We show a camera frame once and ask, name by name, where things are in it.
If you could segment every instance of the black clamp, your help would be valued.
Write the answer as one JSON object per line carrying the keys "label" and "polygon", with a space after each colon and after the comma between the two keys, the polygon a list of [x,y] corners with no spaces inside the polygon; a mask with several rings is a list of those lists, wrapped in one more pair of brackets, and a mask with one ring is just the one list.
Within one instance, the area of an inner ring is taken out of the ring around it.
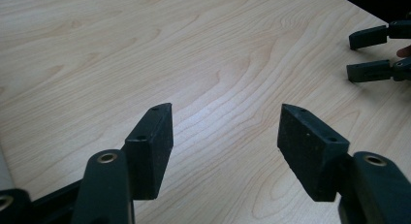
{"label": "black clamp", "polygon": [[390,60],[365,62],[347,65],[348,80],[352,82],[364,82],[375,80],[395,81],[411,80],[411,57],[397,61],[392,67]]}
{"label": "black clamp", "polygon": [[[350,49],[366,48],[387,43],[391,39],[411,39],[411,20],[393,21],[389,26],[378,26],[355,32],[349,36]],[[375,80],[411,80],[411,59],[405,58],[390,66],[389,60],[373,61],[347,66],[348,80],[364,82]]]}
{"label": "black clamp", "polygon": [[349,142],[311,112],[283,105],[277,145],[315,202],[341,195],[342,224],[411,223],[411,184],[393,161],[371,152],[350,156]]}
{"label": "black clamp", "polygon": [[0,191],[0,223],[135,223],[133,200],[157,198],[173,145],[172,104],[155,106],[121,150],[88,160],[82,180],[34,202],[21,189]]}

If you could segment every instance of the screw hole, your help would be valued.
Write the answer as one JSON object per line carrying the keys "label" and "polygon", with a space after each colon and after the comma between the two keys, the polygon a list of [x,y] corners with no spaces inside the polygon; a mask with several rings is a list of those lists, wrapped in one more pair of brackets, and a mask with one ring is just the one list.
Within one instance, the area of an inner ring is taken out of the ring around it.
{"label": "screw hole", "polygon": [[6,209],[13,203],[14,198],[9,195],[0,196],[0,211]]}
{"label": "screw hole", "polygon": [[379,166],[379,167],[385,167],[387,166],[387,162],[384,161],[383,159],[381,159],[380,157],[377,156],[373,156],[373,155],[366,155],[364,157],[364,160],[369,163],[372,164],[374,166]]}
{"label": "screw hole", "polygon": [[97,162],[99,163],[110,163],[114,161],[117,158],[117,155],[114,153],[107,153],[100,155],[100,157],[97,159]]}

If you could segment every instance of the light wood tabletop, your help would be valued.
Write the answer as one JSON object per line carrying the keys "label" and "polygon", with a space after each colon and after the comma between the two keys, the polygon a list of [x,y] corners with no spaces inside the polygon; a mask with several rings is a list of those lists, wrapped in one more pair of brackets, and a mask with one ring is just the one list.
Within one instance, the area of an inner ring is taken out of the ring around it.
{"label": "light wood tabletop", "polygon": [[276,145],[281,104],[304,107],[411,177],[411,85],[347,80],[347,64],[409,42],[349,49],[384,24],[345,0],[0,0],[0,145],[32,200],[121,148],[173,104],[174,149],[137,223],[339,223]]}

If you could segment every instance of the wood grain surface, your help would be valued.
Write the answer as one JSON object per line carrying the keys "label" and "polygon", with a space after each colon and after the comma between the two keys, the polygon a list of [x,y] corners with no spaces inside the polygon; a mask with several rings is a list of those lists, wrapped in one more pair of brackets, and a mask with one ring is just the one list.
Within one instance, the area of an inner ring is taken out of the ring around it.
{"label": "wood grain surface", "polygon": [[304,107],[411,177],[411,86],[353,84],[352,51],[383,24],[345,0],[0,0],[0,145],[37,199],[80,179],[88,158],[170,102],[174,150],[137,223],[339,223],[276,146],[281,104]]}

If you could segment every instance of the wooden table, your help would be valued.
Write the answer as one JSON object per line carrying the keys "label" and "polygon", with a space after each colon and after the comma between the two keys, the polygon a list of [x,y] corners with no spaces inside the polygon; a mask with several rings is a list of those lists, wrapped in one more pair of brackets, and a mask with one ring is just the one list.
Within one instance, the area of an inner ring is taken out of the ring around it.
{"label": "wooden table", "polygon": [[352,51],[383,24],[345,0],[0,0],[0,138],[37,199],[80,179],[152,106],[174,109],[160,196],[137,223],[339,223],[276,146],[281,104],[304,107],[411,177],[411,86],[353,84],[345,66],[398,60],[409,42]]}

